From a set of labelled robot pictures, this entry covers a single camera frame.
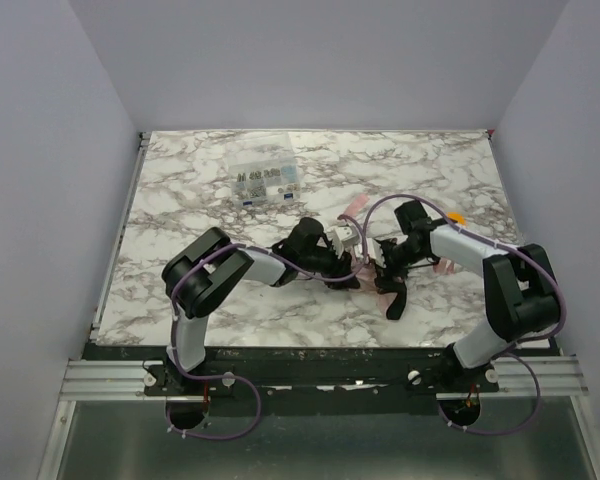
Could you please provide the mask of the pink folding umbrella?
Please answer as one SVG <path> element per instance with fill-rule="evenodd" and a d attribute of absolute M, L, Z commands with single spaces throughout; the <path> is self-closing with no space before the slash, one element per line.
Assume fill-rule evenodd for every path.
<path fill-rule="evenodd" d="M 455 272 L 455 263 L 438 257 L 431 251 L 425 239 L 434 226 L 442 220 L 433 221 L 417 201 L 406 202 L 394 210 L 403 241 L 397 237 L 388 239 L 366 238 L 367 260 L 360 270 L 358 279 L 376 289 L 378 306 L 388 320 L 399 320 L 406 308 L 408 275 L 416 269 L 431 267 L 443 275 Z"/>

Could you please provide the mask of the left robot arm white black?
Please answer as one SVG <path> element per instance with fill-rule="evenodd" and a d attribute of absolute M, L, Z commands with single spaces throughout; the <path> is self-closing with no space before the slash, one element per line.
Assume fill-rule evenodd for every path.
<path fill-rule="evenodd" d="M 172 258 L 161 272 L 171 303 L 167 354 L 181 372 L 191 374 L 205 360 L 208 319 L 242 281 L 274 288 L 304 276 L 335 289 L 357 289 L 367 246 L 359 223 L 345 222 L 331 232 L 309 217 L 269 248 L 246 246 L 212 227 Z"/>

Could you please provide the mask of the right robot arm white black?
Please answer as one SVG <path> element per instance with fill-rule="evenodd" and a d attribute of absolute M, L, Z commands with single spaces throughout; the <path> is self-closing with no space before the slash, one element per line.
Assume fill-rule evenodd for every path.
<path fill-rule="evenodd" d="M 511 246 L 466 229 L 447 215 L 432 219 L 422 200 L 412 198 L 394 211 L 405 240 L 367 239 L 375 286 L 393 295 L 389 320 L 406 309 L 408 272 L 418 263 L 449 260 L 483 282 L 485 318 L 445 348 L 435 382 L 451 386 L 483 369 L 519 343 L 545 338 L 563 325 L 566 306 L 543 247 Z"/>

